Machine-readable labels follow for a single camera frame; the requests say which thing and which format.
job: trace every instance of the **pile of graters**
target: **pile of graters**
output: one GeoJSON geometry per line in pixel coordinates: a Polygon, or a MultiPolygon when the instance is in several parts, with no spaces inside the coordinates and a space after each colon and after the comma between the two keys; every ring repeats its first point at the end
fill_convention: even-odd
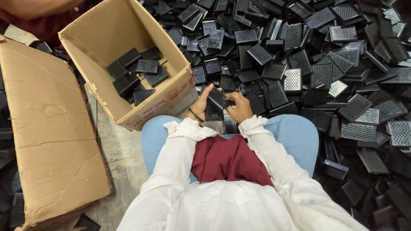
{"type": "MultiPolygon", "coordinates": [[[[411,230],[411,7],[406,0],[140,0],[199,94],[238,91],[320,135],[314,179],[371,230],[411,230]]],[[[207,120],[237,124],[215,103],[207,120]]]]}
{"type": "Polygon", "coordinates": [[[0,68],[0,230],[24,224],[24,198],[14,149],[12,123],[0,68]]]}

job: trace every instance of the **concrete floor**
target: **concrete floor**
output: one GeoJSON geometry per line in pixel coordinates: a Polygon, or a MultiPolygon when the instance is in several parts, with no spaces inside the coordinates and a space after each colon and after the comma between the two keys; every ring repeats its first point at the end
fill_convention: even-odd
{"type": "MultiPolygon", "coordinates": [[[[37,40],[32,34],[10,26],[5,35],[26,45],[37,40]]],[[[116,125],[106,114],[96,98],[88,91],[88,108],[97,131],[97,141],[101,146],[104,162],[113,191],[97,201],[97,205],[85,214],[101,225],[100,231],[115,231],[130,203],[139,195],[141,185],[148,179],[140,145],[140,132],[129,131],[116,125]]],[[[177,117],[184,119],[187,110],[177,117]]],[[[222,122],[206,122],[222,134],[222,122]]],[[[68,221],[52,231],[66,231],[73,228],[78,218],[68,221]]]]}

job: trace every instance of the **maroon shirt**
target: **maroon shirt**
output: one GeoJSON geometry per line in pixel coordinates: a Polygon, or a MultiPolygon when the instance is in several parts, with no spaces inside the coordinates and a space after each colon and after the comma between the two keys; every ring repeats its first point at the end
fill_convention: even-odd
{"type": "Polygon", "coordinates": [[[50,46],[57,46],[60,44],[57,33],[88,10],[83,5],[79,5],[77,8],[79,11],[73,8],[60,14],[30,20],[16,17],[0,8],[0,18],[24,31],[32,33],[39,40],[48,42],[50,46]]]}

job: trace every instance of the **wrist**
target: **wrist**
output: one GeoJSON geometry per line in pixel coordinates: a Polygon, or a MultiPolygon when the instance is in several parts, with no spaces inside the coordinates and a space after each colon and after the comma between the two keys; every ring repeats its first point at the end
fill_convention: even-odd
{"type": "Polygon", "coordinates": [[[194,117],[191,113],[188,113],[187,118],[190,118],[190,119],[192,119],[192,120],[194,120],[194,121],[198,122],[198,123],[199,123],[199,126],[200,126],[201,121],[199,121],[197,118],[195,118],[195,117],[194,117]]]}

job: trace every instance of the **green bangle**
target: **green bangle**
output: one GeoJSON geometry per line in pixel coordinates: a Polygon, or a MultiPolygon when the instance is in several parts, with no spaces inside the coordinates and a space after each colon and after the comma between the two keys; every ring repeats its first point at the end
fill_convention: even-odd
{"type": "Polygon", "coordinates": [[[200,117],[196,115],[191,108],[188,108],[188,111],[194,116],[194,118],[198,119],[201,123],[204,123],[204,120],[200,119],[200,117]]]}

